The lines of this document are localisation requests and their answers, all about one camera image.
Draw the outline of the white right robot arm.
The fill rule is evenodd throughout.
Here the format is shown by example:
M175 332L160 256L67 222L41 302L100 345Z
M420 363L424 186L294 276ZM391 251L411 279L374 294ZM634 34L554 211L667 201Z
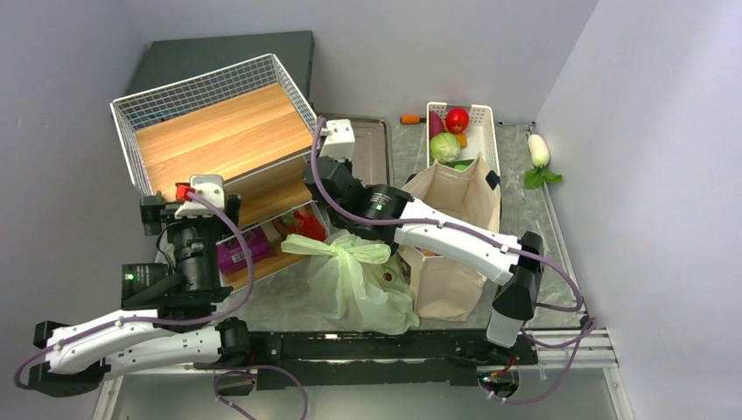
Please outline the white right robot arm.
M331 223L364 240L432 251L498 284L482 351L493 363L515 353L519 331L535 315L543 263L541 238L490 232L458 220L390 185L364 186L349 164L330 157L309 163L301 179L328 205Z

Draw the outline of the white wire shelf rack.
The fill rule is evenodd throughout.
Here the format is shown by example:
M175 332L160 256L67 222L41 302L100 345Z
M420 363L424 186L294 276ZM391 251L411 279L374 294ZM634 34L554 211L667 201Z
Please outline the white wire shelf rack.
M132 185L173 200L216 174L250 229L311 203L301 173L317 114L273 53L111 102Z

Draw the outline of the beige canvas tote bag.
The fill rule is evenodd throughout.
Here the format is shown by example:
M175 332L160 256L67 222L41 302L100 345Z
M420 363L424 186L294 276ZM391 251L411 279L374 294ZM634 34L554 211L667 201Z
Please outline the beige canvas tote bag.
M402 189L443 214L492 232L500 230L500 177L483 157L463 170L435 163L412 176ZM397 254L416 296L414 311L419 318L468 319L480 301L485 276L428 249L402 246Z

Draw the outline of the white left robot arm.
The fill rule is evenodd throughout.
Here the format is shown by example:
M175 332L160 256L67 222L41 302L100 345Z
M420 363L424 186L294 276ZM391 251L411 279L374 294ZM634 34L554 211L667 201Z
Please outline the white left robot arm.
M15 386L69 397L140 370L244 365L252 352L247 324L233 309L217 309L231 293L221 282L217 244L237 231L241 203L216 188L185 187L174 201L143 197L143 230L166 239L172 258L123 265L117 311L78 325L38 323L38 354L17 368Z

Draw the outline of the green avocado plastic bag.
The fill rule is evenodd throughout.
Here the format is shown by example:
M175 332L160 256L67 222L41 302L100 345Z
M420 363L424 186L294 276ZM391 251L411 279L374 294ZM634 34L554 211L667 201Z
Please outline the green avocado plastic bag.
M325 241L289 234L281 250L310 257L312 298L323 316L347 330L399 335L420 325L416 295L389 245L343 230Z

